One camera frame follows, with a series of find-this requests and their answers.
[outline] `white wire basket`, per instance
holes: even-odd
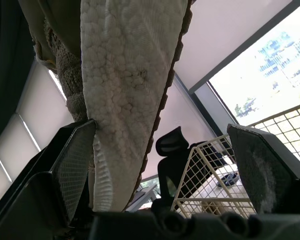
[[[276,135],[300,161],[300,105],[267,117],[250,127]],[[238,180],[232,186],[225,186],[221,180],[226,175],[237,172],[228,135],[194,147],[171,210],[186,218],[191,218],[196,213],[221,215],[224,212],[235,212],[244,218],[254,214],[256,211],[242,182]]]
[[[230,138],[224,135],[192,148],[172,208],[186,218],[196,213],[235,212],[247,218],[256,211],[242,182],[226,186],[222,178],[238,173]]]

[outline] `tree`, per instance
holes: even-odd
[[[243,115],[243,111],[242,111],[241,107],[239,107],[239,105],[237,104],[237,105],[235,105],[234,110],[235,110],[235,113],[236,113],[236,117],[241,118],[242,115]]]

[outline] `shoe sole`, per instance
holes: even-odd
[[[181,56],[181,52],[182,52],[182,48],[184,46],[183,43],[182,43],[182,37],[183,37],[183,35],[185,35],[188,32],[188,29],[189,29],[189,26],[190,26],[190,22],[191,22],[191,18],[192,18],[192,12],[191,12],[190,8],[191,8],[191,5],[192,5],[193,2],[194,2],[193,0],[188,0],[187,7],[186,7],[186,10],[185,10],[185,14],[184,14],[183,21],[182,21],[181,31],[180,31],[180,34],[179,34],[179,37],[178,37],[178,42],[177,42],[177,45],[176,45],[176,48],[175,48],[173,60],[172,60],[171,67],[170,67],[170,70],[169,70],[169,73],[168,73],[166,85],[165,85],[165,88],[164,88],[164,93],[162,95],[160,105],[159,105],[159,109],[158,109],[158,112],[156,114],[156,118],[155,118],[155,121],[154,121],[154,124],[153,124],[153,128],[152,128],[152,131],[151,131],[151,137],[149,138],[149,142],[148,142],[147,147],[146,147],[146,151],[145,151],[145,155],[144,155],[144,158],[143,158],[142,167],[141,167],[141,170],[140,170],[140,173],[139,173],[139,177],[138,177],[138,180],[137,180],[136,185],[134,187],[133,194],[132,194],[131,198],[129,199],[127,205],[125,206],[124,210],[127,209],[129,203],[134,199],[135,193],[136,193],[136,191],[137,191],[137,189],[138,189],[138,187],[139,187],[139,185],[142,181],[142,173],[146,170],[146,166],[147,166],[147,163],[148,163],[147,156],[148,156],[148,154],[150,153],[150,151],[152,149],[152,145],[154,144],[153,136],[154,136],[155,131],[158,129],[159,123],[160,123],[160,120],[161,120],[160,112],[163,109],[165,109],[166,102],[167,102],[167,99],[168,99],[167,91],[168,91],[168,88],[172,86],[173,81],[174,81],[174,77],[175,77],[174,66],[175,66],[175,63],[177,61],[179,61],[180,56]]]

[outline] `black mesh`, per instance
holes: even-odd
[[[71,221],[75,215],[88,174],[89,160],[93,159],[94,123],[78,128],[63,148],[53,178],[59,186],[61,201]]]

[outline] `sneaker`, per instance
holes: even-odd
[[[122,211],[145,170],[174,79],[188,0],[81,1],[83,95],[94,139],[93,211]]]

